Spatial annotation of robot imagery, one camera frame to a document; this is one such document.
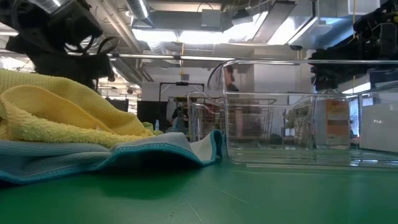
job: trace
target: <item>ceiling light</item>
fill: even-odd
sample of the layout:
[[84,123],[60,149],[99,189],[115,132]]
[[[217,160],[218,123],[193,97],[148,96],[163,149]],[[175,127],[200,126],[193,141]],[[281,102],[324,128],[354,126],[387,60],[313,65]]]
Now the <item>ceiling light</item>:
[[61,6],[61,3],[58,0],[52,0],[54,2],[54,4],[56,4],[57,6]]
[[221,44],[228,43],[222,32],[183,31],[178,38],[185,44]]
[[0,35],[16,36],[16,35],[18,35],[18,32],[16,32],[16,31],[0,31]]
[[268,40],[269,45],[284,45],[296,34],[294,21],[287,18],[282,25],[276,30],[271,39]]
[[276,1],[272,9],[267,14],[267,18],[261,24],[259,30],[254,35],[253,41],[268,43],[278,28],[286,21],[289,14],[296,7],[293,1]]
[[248,35],[246,35],[246,40],[252,40],[254,38],[255,34],[260,29],[260,26],[262,25],[262,23],[266,19],[267,15],[268,15],[268,11],[265,11],[265,12],[263,12],[261,14],[256,14],[256,15],[253,16],[253,21],[255,21],[255,22],[254,22],[253,27],[248,32]]
[[234,60],[235,58],[224,58],[224,57],[204,57],[204,56],[185,56],[181,55],[182,60],[209,60],[216,62],[224,62],[227,60]]
[[254,22],[247,22],[232,26],[228,30],[224,31],[224,36],[227,40],[245,40],[246,39],[246,31],[250,30],[253,27]]
[[144,59],[164,59],[164,60],[173,60],[173,55],[154,55],[154,54],[119,54],[121,58],[144,58]]
[[371,83],[367,82],[365,84],[356,86],[354,88],[351,88],[349,90],[343,91],[344,94],[348,94],[348,93],[359,93],[362,91],[366,91],[366,90],[370,90],[371,89]]
[[117,90],[115,86],[99,86],[98,88],[102,90]]
[[305,25],[296,35],[294,35],[287,43],[293,44],[299,37],[301,37],[316,21],[318,17],[312,18],[307,25]]
[[177,36],[175,32],[169,30],[132,30],[137,40],[146,42],[175,42]]

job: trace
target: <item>clear plastic bin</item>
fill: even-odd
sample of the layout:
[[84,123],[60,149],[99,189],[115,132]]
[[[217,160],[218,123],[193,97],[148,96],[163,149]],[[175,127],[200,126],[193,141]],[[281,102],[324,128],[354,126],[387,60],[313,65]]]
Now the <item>clear plastic bin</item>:
[[234,60],[208,87],[235,162],[398,168],[398,61]]

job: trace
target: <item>ceiling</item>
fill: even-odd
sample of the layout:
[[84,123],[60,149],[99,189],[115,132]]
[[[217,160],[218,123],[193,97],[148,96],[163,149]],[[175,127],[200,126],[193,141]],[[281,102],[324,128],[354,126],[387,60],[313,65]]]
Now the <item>ceiling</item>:
[[[109,2],[110,7],[114,9],[116,14],[122,20],[122,24],[119,23],[117,17],[109,13],[111,20],[116,22],[118,29],[115,29],[115,24],[112,24],[107,17],[106,13],[103,11],[104,7],[101,7],[103,1],[101,0],[87,0],[92,8],[91,13],[96,17],[101,27],[104,30],[104,37],[115,36],[119,37],[120,42],[117,47],[119,53],[137,53],[136,47],[140,48],[143,53],[152,53],[150,48],[145,41],[131,40],[136,37],[131,32],[128,40],[126,41],[120,34],[121,26],[127,27],[131,31],[131,17],[129,16],[128,9],[126,6],[126,0],[106,0]],[[245,8],[247,6],[257,6],[260,2],[265,0],[207,0],[206,3],[200,0],[147,0],[151,8],[156,11],[164,11],[165,15],[172,15],[172,11],[183,11],[199,13],[202,9],[216,9],[221,10],[221,12],[229,12],[235,9]],[[341,0],[350,3],[352,0]],[[314,16],[314,11],[317,11],[314,7],[313,1],[311,0],[271,0],[270,4],[277,4],[278,2],[295,2],[295,7],[289,9],[287,13],[287,18],[284,17],[285,22],[280,25],[280,30],[273,31],[278,38],[274,38],[273,42],[278,42],[278,39],[284,39],[285,36],[290,35],[286,33],[286,30],[291,30],[291,32],[298,32],[298,30],[303,29],[305,24],[311,21]],[[311,24],[309,29],[301,35],[297,40],[292,42],[294,45],[301,45],[304,49],[317,49],[329,47],[336,44],[346,35],[352,31],[352,16],[349,16],[346,12],[342,13],[337,11],[336,6],[330,4],[331,1],[322,1],[319,12],[316,15],[319,16],[320,20]],[[110,12],[109,7],[105,7],[105,10]],[[262,23],[262,27],[259,28],[255,41],[245,41],[245,42],[235,42],[228,44],[176,44],[175,42],[164,42],[164,47],[168,53],[171,54],[183,54],[193,55],[193,56],[215,56],[215,57],[267,57],[267,58],[284,58],[284,59],[295,59],[297,58],[296,52],[291,50],[286,45],[267,45],[268,43],[261,39],[261,37],[271,37],[268,34],[271,28],[270,22],[268,22],[267,27],[264,27],[265,23]],[[1,30],[8,30],[9,27],[1,27]],[[0,45],[6,43],[7,37],[0,36]],[[213,68],[217,62],[206,62],[206,61],[184,61],[182,64],[184,67],[188,68]],[[127,80],[127,82],[140,83],[143,80],[148,80],[148,78],[140,72],[142,70],[140,63],[137,63],[135,59],[125,58],[122,62],[117,62],[114,64],[117,67],[118,72]],[[180,67],[181,63],[179,61],[162,61],[162,60],[143,60],[143,68],[149,67]]]

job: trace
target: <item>shopping cart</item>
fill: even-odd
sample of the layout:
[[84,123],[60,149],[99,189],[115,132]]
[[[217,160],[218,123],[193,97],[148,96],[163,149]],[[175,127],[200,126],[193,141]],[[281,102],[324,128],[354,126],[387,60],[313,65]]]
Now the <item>shopping cart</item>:
[[179,96],[174,98],[174,102],[177,106],[177,124],[175,125],[175,129],[178,132],[184,133],[188,138],[188,104],[186,96]]
[[194,91],[187,95],[189,140],[196,142],[214,129],[225,131],[224,101],[211,98],[204,92]]
[[271,139],[272,119],[276,99],[230,100],[228,105],[228,126],[226,131],[230,140],[237,142],[255,142],[269,144]]

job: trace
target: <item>cloth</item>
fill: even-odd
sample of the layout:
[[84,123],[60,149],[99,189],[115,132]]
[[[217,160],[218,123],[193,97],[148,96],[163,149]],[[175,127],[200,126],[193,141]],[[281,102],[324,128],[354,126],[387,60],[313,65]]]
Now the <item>cloth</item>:
[[153,135],[136,115],[117,110],[77,82],[0,70],[0,139],[111,148]]
[[141,166],[183,168],[205,166],[220,154],[223,136],[216,130],[201,141],[189,143],[183,133],[167,133],[117,144],[45,143],[0,140],[0,180],[30,184],[65,175]]

